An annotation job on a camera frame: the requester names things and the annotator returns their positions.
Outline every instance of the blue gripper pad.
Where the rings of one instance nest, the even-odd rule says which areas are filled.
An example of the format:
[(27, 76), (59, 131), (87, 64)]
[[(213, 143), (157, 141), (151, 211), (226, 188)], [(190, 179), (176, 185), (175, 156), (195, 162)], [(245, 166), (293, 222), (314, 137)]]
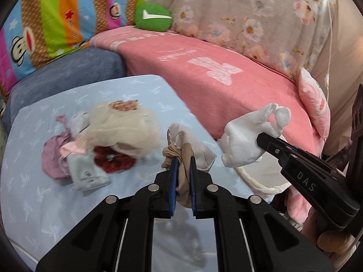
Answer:
[(178, 167), (179, 167), (179, 162), (177, 161), (177, 159), (175, 159), (174, 168), (172, 169), (173, 176), (172, 176), (170, 192), (169, 192), (170, 216), (174, 216), (175, 206), (177, 204)]
[(193, 211), (193, 216), (196, 216), (197, 214), (197, 194), (195, 193), (195, 181), (194, 181), (194, 173), (193, 173), (193, 167), (192, 167), (192, 163), (190, 163), (190, 169), (189, 169), (189, 175), (190, 175), (190, 195), (191, 195), (191, 199), (192, 199), (192, 211)]

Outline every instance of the pile of clothes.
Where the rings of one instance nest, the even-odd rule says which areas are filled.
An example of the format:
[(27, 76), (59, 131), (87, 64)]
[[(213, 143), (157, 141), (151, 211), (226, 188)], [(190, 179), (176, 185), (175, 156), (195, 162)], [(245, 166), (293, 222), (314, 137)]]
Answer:
[(111, 183), (107, 174), (132, 168), (136, 159), (160, 148), (155, 113), (137, 100), (98, 103), (91, 113), (79, 112), (65, 130), (50, 138), (42, 152), (42, 170), (53, 179), (71, 177), (76, 190)]

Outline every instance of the white cable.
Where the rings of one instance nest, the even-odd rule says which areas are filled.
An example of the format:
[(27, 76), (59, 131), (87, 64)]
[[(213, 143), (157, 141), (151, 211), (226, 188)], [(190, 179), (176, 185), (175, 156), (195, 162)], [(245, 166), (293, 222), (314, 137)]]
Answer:
[(128, 226), (128, 218), (126, 219), (125, 222), (125, 226), (123, 228), (123, 232), (122, 232), (122, 237), (121, 237), (121, 242), (120, 242), (120, 246), (118, 248), (118, 253), (117, 253), (117, 259), (116, 259), (116, 266), (115, 266), (115, 271), (118, 270), (118, 264), (120, 262), (120, 256), (121, 256), (121, 250), (122, 250), (122, 244), (123, 244), (123, 239), (125, 238), (125, 233), (126, 233), (126, 227)]
[(362, 229), (360, 230), (360, 232), (359, 232), (359, 234), (358, 234), (358, 236), (355, 238), (355, 240), (353, 241), (353, 243), (350, 245), (350, 247), (347, 249), (347, 251), (341, 256), (341, 257), (339, 257), (338, 258), (338, 260), (336, 260), (335, 262), (334, 262), (334, 266), (336, 265), (336, 264), (338, 264), (350, 251), (351, 251), (351, 249), (357, 244), (357, 242), (360, 240), (360, 238), (362, 237), (362, 235), (363, 235), (363, 227), (362, 227)]
[(328, 71), (325, 75), (324, 82), (327, 90), (326, 102), (329, 103), (329, 73), (330, 73), (330, 64), (331, 64), (331, 50), (333, 48), (333, 19), (331, 17), (330, 0), (327, 0), (327, 3), (328, 3), (329, 20), (330, 20), (330, 46), (329, 46)]
[(12, 240), (11, 238), (8, 238), (10, 243), (15, 246), (18, 250), (20, 250), (23, 254), (28, 256), (32, 261), (34, 261), (36, 264), (38, 264), (39, 260), (35, 258), (31, 253), (29, 253), (26, 249), (24, 249), (20, 244)]
[(250, 260), (251, 272), (255, 272), (255, 266), (253, 265), (252, 255), (251, 255), (251, 251), (249, 249), (249, 244), (248, 244), (248, 241), (247, 241), (246, 231), (245, 231), (245, 229), (243, 227), (243, 223), (242, 223), (241, 219), (240, 219), (240, 224), (241, 224), (241, 228), (242, 228), (243, 238), (245, 240), (245, 244), (246, 244), (246, 248), (247, 248), (248, 259)]

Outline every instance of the purple cloth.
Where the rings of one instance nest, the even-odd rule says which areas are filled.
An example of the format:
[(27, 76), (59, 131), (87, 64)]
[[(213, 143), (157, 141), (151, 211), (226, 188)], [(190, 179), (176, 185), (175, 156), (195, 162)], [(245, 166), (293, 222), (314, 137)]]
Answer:
[(42, 170), (53, 179), (62, 179), (69, 177), (69, 169), (67, 160), (61, 156), (59, 149), (72, 141), (72, 136), (65, 114), (57, 116), (56, 120), (61, 122), (66, 130), (45, 142), (42, 152)]

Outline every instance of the red fabric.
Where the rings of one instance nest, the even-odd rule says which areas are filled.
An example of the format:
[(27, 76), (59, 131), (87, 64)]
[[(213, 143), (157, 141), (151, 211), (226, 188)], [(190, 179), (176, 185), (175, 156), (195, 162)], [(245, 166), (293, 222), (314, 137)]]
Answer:
[[(94, 162), (108, 174), (120, 170), (128, 170), (132, 168), (136, 162), (135, 158), (118, 153), (110, 147), (96, 146), (93, 150), (97, 153), (94, 157)], [(112, 160), (109, 160), (108, 158), (110, 155), (114, 155)]]

